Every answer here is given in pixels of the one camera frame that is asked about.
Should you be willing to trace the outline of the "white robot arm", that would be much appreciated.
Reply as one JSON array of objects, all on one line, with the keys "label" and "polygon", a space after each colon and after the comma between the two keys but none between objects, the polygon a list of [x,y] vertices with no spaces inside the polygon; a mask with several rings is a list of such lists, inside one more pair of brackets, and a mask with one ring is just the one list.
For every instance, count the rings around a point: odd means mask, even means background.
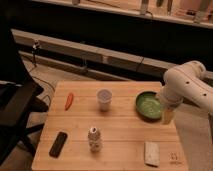
[{"label": "white robot arm", "polygon": [[163,106],[162,119],[169,124],[183,99],[188,99],[204,109],[213,119],[213,87],[203,81],[205,66],[199,61],[189,61],[168,69],[163,76],[165,85],[157,93]]}]

